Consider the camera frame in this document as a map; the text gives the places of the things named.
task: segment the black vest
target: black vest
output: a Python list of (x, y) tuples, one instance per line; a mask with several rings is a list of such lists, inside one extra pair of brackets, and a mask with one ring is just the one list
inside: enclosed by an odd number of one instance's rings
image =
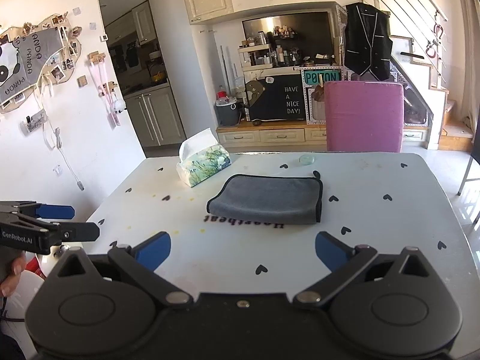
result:
[(360, 76), (370, 71), (377, 80), (387, 80), (393, 44), (388, 15), (364, 3), (347, 5), (346, 10), (345, 66)]

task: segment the drawer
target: drawer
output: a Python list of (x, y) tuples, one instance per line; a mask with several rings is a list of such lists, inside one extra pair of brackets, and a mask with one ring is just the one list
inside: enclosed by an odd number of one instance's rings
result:
[(309, 140), (325, 142), (327, 140), (327, 130), (324, 128), (306, 128), (305, 141)]
[(403, 130), (403, 140), (424, 142), (427, 140), (426, 130)]
[(247, 143), (260, 142), (260, 134), (258, 131), (220, 132), (218, 140), (225, 146), (244, 146)]
[(263, 143), (305, 142), (305, 132), (303, 128), (289, 128), (288, 130), (260, 130), (260, 140)]

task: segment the chair leg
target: chair leg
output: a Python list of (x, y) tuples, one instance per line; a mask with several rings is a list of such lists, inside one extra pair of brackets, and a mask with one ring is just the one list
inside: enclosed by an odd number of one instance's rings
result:
[(465, 181), (467, 180), (467, 177), (469, 176), (470, 168), (472, 167), (472, 162), (473, 162), (473, 157), (470, 156), (469, 164), (466, 166), (465, 175), (463, 176), (462, 183), (460, 184), (460, 189), (457, 192), (458, 196), (460, 196), (462, 194), (463, 187), (465, 186)]
[(480, 219), (480, 211), (478, 212), (477, 217), (476, 217), (475, 220), (473, 221), (472, 227), (475, 227), (475, 225), (478, 223), (479, 219)]

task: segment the tissue box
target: tissue box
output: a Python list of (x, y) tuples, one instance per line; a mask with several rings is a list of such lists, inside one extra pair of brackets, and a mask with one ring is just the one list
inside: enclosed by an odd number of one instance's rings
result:
[(218, 143), (208, 128), (187, 139), (180, 147), (177, 172), (193, 187), (231, 164), (229, 152)]

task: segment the panda poster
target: panda poster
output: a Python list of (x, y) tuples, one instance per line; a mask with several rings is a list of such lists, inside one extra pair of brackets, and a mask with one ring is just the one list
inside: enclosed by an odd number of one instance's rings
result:
[(35, 85), (48, 59), (63, 49), (56, 28), (35, 32), (0, 46), (0, 105)]

